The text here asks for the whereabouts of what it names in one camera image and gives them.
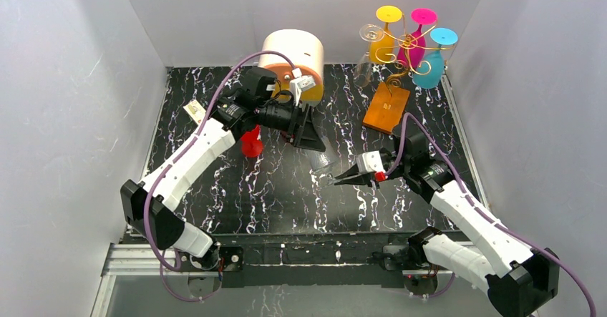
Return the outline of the clear wine glass front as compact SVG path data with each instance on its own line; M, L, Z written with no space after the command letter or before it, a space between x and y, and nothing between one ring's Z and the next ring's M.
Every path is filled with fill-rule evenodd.
M305 150L304 154L310 162L312 175L333 177L334 167L338 162L338 157L333 147L327 146L324 152Z

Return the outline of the red wine glass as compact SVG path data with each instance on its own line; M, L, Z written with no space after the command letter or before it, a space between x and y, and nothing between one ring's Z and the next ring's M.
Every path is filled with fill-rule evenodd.
M246 157L257 157L263 151L263 143L260 139L261 126L256 125L251 131L246 132L241 138L241 152Z

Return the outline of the blue wine glass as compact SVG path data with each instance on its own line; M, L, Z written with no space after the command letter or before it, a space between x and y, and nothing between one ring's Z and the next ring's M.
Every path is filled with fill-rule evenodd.
M459 39L453 30L443 27L433 29L429 36L437 47L425 54L416 72L412 75L414 84L422 89L432 89L440 83L445 70L442 50L455 45Z

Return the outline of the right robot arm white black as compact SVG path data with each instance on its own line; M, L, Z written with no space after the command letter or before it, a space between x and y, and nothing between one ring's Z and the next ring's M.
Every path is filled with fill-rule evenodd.
M398 249L373 254L387 270L436 265L479 288L501 316L530 316L558 294L560 270L551 250L534 250L503 231L503 224L458 184L444 160L429 153L418 132L404 138L404 154L382 148L359 155L334 185L374 186L402 178L409 189L438 209L477 248L470 250L433 227L412 235Z

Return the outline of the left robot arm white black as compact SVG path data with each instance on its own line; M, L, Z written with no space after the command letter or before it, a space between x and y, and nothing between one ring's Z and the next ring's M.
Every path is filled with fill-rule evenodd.
M139 182L127 180L122 185L127 224L159 250L174 248L204 258L217 247L213 237L174 211L216 158L257 126L278 130L294 147L323 152L326 147L314 127L311 107L300 98L316 82L300 69L293 73L288 87L276 91L276 73L254 67L244 74L242 87L220 93L213 106L203 111L207 121L159 168Z

